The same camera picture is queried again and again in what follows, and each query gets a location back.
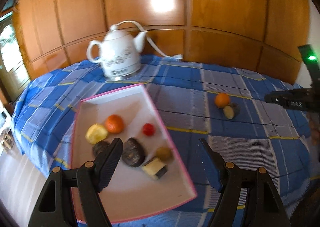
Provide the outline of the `wooden wall cabinet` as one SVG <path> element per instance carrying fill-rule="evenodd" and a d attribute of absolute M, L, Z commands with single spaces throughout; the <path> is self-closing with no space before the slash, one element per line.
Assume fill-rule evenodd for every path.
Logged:
<path fill-rule="evenodd" d="M 309 0 L 19 0 L 16 26 L 32 78 L 86 58 L 118 22 L 139 22 L 167 55 L 294 83 L 309 36 Z"/>

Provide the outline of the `white ceramic electric kettle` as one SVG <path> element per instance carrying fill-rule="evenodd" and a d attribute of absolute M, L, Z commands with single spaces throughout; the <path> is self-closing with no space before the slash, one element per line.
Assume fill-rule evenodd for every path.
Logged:
<path fill-rule="evenodd" d="M 140 54 L 144 49 L 146 34 L 141 29 L 133 37 L 127 31 L 118 28 L 118 24 L 110 26 L 103 41 L 90 41 L 86 56 L 92 63 L 99 63 L 105 77 L 118 80 L 138 72 Z"/>

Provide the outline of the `dark brown round fruit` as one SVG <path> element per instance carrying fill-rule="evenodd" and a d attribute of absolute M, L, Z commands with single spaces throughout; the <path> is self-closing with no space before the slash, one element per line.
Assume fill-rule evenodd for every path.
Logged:
<path fill-rule="evenodd" d="M 99 141 L 92 146 L 93 157 L 96 158 L 100 153 L 104 152 L 109 146 L 107 141 Z"/>

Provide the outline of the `yellow peeled fruit piece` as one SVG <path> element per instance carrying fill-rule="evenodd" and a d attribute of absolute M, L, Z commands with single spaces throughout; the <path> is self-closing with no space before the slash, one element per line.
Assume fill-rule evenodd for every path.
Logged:
<path fill-rule="evenodd" d="M 89 127 L 85 134 L 85 139 L 91 145 L 95 145 L 100 141 L 103 141 L 108 136 L 107 129 L 101 124 L 93 124 Z"/>

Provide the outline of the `wooden door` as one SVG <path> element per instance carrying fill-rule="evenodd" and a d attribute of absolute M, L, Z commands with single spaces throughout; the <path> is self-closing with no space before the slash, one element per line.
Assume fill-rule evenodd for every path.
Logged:
<path fill-rule="evenodd" d="M 1 18 L 1 82 L 11 102 L 14 102 L 30 83 L 18 46 L 12 12 Z"/>

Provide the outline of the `dark wrinkled fruit piece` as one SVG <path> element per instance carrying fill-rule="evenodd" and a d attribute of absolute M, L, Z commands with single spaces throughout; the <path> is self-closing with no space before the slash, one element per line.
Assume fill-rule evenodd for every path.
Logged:
<path fill-rule="evenodd" d="M 123 154 L 121 156 L 123 162 L 129 167 L 140 167 L 145 159 L 146 153 L 143 146 L 135 138 L 129 138 L 123 144 Z"/>

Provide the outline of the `orange tangerine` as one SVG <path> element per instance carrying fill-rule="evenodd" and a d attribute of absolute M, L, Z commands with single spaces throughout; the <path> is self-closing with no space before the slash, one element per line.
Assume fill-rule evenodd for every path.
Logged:
<path fill-rule="evenodd" d="M 121 133 L 125 128 L 123 119 L 121 118 L 121 116 L 116 114 L 112 114 L 107 117 L 105 126 L 109 133 L 115 134 Z"/>
<path fill-rule="evenodd" d="M 214 103 L 217 108 L 223 109 L 231 102 L 230 96 L 226 93 L 219 93 L 214 99 Z"/>

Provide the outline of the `cream cut fruit chunk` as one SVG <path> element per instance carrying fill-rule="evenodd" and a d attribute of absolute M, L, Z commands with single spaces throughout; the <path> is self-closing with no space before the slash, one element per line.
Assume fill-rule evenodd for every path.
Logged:
<path fill-rule="evenodd" d="M 167 173 L 167 165 L 158 157 L 153 157 L 142 166 L 142 170 L 152 179 L 158 180 Z"/>

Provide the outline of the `dark-skinned cut fruit chunk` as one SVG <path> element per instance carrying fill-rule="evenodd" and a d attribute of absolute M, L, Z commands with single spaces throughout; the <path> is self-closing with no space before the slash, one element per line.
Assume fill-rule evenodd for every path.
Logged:
<path fill-rule="evenodd" d="M 237 103 L 229 103 L 223 108 L 223 114 L 227 119 L 233 119 L 240 113 L 240 106 Z"/>

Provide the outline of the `small tan round fruit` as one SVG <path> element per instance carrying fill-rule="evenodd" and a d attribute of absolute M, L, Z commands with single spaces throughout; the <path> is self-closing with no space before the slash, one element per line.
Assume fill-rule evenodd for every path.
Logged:
<path fill-rule="evenodd" d="M 173 154 L 170 148 L 161 146 L 156 150 L 155 156 L 163 162 L 168 162 L 173 159 Z"/>

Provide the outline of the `red tomato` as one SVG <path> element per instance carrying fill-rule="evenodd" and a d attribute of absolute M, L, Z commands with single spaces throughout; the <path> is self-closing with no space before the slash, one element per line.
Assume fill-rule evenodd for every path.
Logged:
<path fill-rule="evenodd" d="M 151 123 L 146 123 L 143 125 L 143 134 L 146 136 L 153 136 L 156 132 L 156 128 Z"/>

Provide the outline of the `blue plaid tablecloth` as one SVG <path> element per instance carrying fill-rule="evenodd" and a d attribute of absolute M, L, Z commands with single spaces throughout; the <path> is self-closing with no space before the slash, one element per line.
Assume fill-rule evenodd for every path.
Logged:
<path fill-rule="evenodd" d="M 264 101 L 292 85 L 256 72 L 154 55 L 142 57 L 141 71 L 124 81 L 105 78 L 99 64 L 84 60 L 33 80 L 16 104 L 12 133 L 20 152 L 48 175 L 71 165 L 71 135 L 80 100 L 143 83 L 169 130 L 197 190 L 197 198 L 177 209 L 129 222 L 129 226 L 206 226 L 219 194 L 208 184 L 195 152 L 206 139 L 213 150 L 243 169 L 265 167 L 288 215 L 319 178 L 318 150 L 310 144 L 307 117 Z M 227 119 L 216 107 L 226 93 L 240 113 Z"/>

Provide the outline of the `pink-rimmed white tray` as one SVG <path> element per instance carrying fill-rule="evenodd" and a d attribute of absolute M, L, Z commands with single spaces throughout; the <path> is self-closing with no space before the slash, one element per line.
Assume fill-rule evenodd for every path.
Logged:
<path fill-rule="evenodd" d="M 197 197 L 189 173 L 144 85 L 122 87 L 82 100 L 75 115 L 71 165 L 94 159 L 86 140 L 94 124 L 105 125 L 113 115 L 124 122 L 120 133 L 124 150 L 109 185 L 99 193 L 111 223 L 151 217 L 175 209 Z"/>

